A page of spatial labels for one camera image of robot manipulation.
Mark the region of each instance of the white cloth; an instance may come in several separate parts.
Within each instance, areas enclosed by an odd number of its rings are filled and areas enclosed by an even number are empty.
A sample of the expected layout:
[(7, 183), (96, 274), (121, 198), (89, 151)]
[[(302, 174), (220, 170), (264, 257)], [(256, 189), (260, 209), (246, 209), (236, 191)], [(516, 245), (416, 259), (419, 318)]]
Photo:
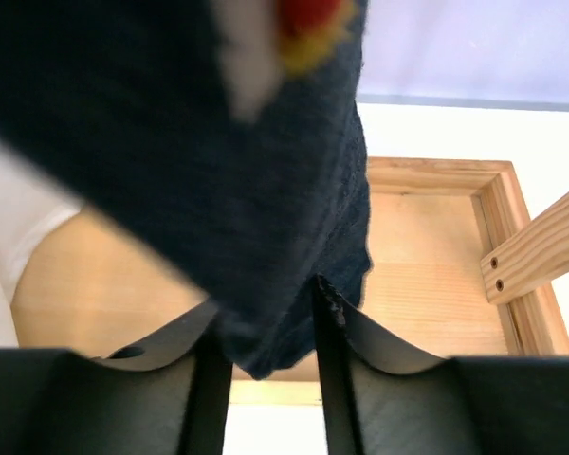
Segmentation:
[(0, 346), (17, 346), (10, 303), (34, 248), (80, 203), (0, 142)]

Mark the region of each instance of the wooden frame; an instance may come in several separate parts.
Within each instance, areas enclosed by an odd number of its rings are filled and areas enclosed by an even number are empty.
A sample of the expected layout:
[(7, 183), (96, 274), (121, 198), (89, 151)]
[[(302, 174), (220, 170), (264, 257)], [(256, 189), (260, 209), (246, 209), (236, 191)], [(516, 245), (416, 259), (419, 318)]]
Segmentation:
[[(372, 158), (368, 174), (372, 186), (392, 192), (474, 196), (491, 250), (531, 222), (508, 161)], [(511, 354), (569, 355), (569, 336), (550, 283), (501, 305), (500, 316)]]

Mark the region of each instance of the light wood surface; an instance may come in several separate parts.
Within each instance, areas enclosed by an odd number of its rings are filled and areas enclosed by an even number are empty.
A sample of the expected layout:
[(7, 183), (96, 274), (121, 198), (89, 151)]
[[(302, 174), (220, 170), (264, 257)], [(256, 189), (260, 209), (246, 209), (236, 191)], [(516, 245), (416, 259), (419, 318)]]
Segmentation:
[(321, 406), (318, 381), (232, 381), (229, 391), (232, 405)]
[[(519, 180), (510, 165), (483, 188), (480, 202), (487, 239), (496, 248), (531, 222)], [(511, 353), (569, 355), (569, 336), (552, 284), (499, 305)], [(516, 344), (516, 350), (510, 348)]]
[(204, 298), (152, 251), (84, 209), (36, 248), (12, 312), (21, 346), (109, 355)]
[(499, 313), (486, 308), (472, 199), (374, 193), (372, 207), (363, 311), (437, 355), (506, 353)]
[(481, 261), (486, 296), (509, 303), (569, 272), (569, 192)]

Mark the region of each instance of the wooden stick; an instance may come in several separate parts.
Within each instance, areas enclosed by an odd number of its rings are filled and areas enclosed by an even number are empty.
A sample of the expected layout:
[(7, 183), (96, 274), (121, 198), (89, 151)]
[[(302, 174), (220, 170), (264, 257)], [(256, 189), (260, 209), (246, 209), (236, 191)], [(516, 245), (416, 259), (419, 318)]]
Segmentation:
[(569, 192), (481, 261), (486, 296), (495, 305), (569, 272)]
[[(490, 241), (485, 254), (531, 223), (512, 163), (483, 188), (479, 200)], [(497, 309), (511, 354), (569, 355), (569, 335), (552, 283), (547, 282), (508, 305), (497, 305)]]

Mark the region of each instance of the screw hole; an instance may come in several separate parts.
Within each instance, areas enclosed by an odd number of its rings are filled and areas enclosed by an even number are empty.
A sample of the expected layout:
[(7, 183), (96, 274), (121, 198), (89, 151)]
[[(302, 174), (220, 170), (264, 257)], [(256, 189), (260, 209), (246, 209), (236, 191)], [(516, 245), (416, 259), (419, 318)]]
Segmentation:
[(131, 358), (131, 357), (139, 357), (145, 351), (143, 348), (139, 348), (138, 346), (126, 346), (122, 349), (118, 349), (109, 358)]

